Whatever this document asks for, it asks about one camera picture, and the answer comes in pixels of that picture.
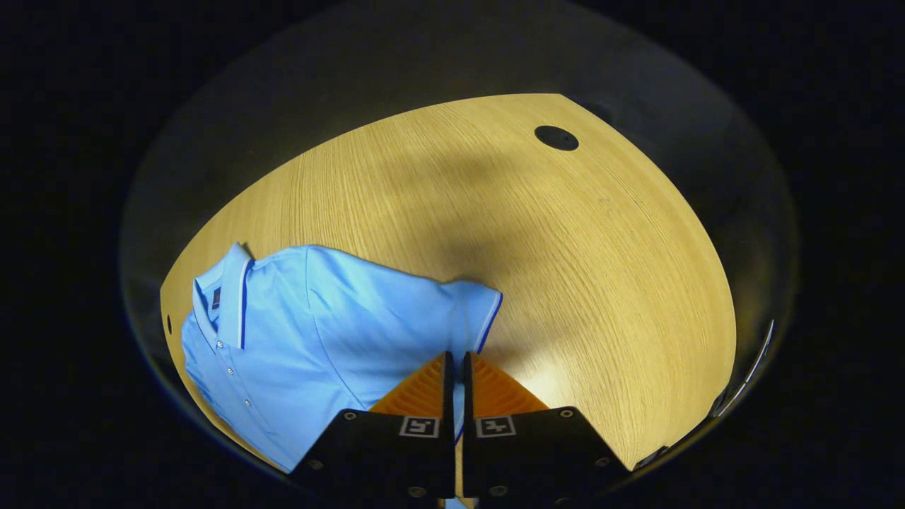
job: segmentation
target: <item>wood grain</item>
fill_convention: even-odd
[[[578,149],[539,142],[545,124]],[[254,258],[325,245],[501,290],[483,356],[550,407],[581,408],[629,467],[699,424],[732,369],[729,284],[698,218],[641,151],[556,94],[353,130],[273,170],[195,236],[160,291],[168,345],[198,406],[249,448],[187,377],[180,337],[192,279],[234,242]]]

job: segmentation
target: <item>shirt collar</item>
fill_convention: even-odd
[[[192,303],[195,320],[212,349],[222,341],[230,346],[245,346],[245,273],[252,258],[238,244],[211,270],[195,278],[192,284]],[[220,317],[217,328],[207,314],[202,292],[212,284],[220,284]]]

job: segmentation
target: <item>navy blue trim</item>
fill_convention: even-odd
[[[493,310],[493,316],[491,316],[490,322],[487,323],[487,329],[484,330],[484,337],[481,338],[481,344],[478,345],[478,353],[481,353],[484,350],[484,343],[487,341],[487,334],[491,332],[491,327],[493,327],[493,321],[497,319],[497,313],[500,312],[500,307],[503,305],[503,294],[500,293],[500,301],[497,303],[497,309]]]
[[[245,266],[240,282],[242,291],[239,295],[239,348],[243,350],[245,350],[245,305],[248,303],[248,284],[245,283],[245,278],[248,277],[248,273],[252,270],[252,264],[254,264],[254,261],[250,260]]]

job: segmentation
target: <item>light blue polo shirt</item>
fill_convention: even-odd
[[[341,409],[368,410],[444,351],[458,364],[480,352],[502,303],[481,284],[439,284],[317,245],[254,261],[235,244],[192,294],[188,376],[287,472]],[[463,394],[457,383],[459,433]]]

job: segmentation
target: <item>hole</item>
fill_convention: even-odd
[[[534,135],[548,147],[558,150],[575,150],[578,139],[569,131],[556,126],[539,126]]]

